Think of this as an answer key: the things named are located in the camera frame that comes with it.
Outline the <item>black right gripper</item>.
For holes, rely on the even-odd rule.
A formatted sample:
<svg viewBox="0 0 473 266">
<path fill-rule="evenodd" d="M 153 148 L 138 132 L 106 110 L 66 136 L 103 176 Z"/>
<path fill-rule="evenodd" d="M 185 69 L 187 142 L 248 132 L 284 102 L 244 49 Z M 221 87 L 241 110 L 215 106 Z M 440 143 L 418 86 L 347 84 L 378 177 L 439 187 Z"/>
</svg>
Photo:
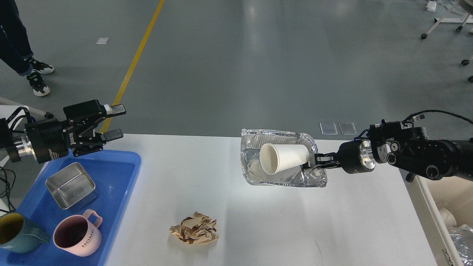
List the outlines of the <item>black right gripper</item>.
<svg viewBox="0 0 473 266">
<path fill-rule="evenodd" d="M 346 173 L 358 174 L 372 172 L 376 166 L 371 143 L 356 140 L 343 143 L 337 153 L 317 153 L 315 162 L 306 162 L 302 169 L 342 168 Z"/>
</svg>

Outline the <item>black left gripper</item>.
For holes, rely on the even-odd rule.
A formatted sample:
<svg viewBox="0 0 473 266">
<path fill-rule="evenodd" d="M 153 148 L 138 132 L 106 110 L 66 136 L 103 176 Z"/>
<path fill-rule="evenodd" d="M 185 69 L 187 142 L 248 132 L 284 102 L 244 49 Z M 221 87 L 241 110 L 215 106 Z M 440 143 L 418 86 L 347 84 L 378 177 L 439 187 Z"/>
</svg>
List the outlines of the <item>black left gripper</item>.
<svg viewBox="0 0 473 266">
<path fill-rule="evenodd" d="M 7 154 L 11 162 L 33 156 L 44 163 L 65 157 L 72 152 L 75 157 L 103 150 L 109 141 L 123 138 L 121 129 L 104 133 L 95 128 L 106 118 L 126 114 L 123 104 L 102 105 L 90 100 L 64 107 L 66 119 L 54 117 L 37 120 L 25 107 L 18 107 L 7 118 Z"/>
</svg>

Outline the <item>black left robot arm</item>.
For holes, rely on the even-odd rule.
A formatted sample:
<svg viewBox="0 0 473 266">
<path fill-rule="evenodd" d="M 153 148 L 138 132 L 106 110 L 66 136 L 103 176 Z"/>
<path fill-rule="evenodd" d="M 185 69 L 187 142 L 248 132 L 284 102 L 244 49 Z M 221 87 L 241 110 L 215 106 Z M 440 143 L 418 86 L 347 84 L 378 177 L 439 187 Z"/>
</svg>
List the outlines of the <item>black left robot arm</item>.
<svg viewBox="0 0 473 266">
<path fill-rule="evenodd" d="M 1 147 L 12 162 L 25 156 L 44 163 L 69 153 L 75 157 L 96 153 L 123 133 L 120 129 L 98 133 L 95 128 L 105 119 L 125 113 L 124 105 L 102 105 L 95 99 L 64 107 L 64 121 L 37 121 L 27 108 L 18 107 L 10 117 L 1 119 Z"/>
</svg>

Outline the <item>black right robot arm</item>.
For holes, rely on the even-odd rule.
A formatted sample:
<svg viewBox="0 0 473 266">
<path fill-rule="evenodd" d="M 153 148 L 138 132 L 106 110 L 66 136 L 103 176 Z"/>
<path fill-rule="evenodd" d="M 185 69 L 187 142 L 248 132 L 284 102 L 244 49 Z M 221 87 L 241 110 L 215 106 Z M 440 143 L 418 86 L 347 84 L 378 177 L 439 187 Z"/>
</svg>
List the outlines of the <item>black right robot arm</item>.
<svg viewBox="0 0 473 266">
<path fill-rule="evenodd" d="M 473 144 L 467 141 L 432 140 L 424 127 L 415 127 L 427 110 L 411 113 L 402 121 L 370 125 L 353 141 L 342 143 L 336 153 L 311 154 L 302 169 L 342 168 L 346 173 L 368 173 L 377 164 L 389 165 L 408 172 L 411 183 L 415 176 L 428 180 L 460 177 L 471 181 Z"/>
</svg>

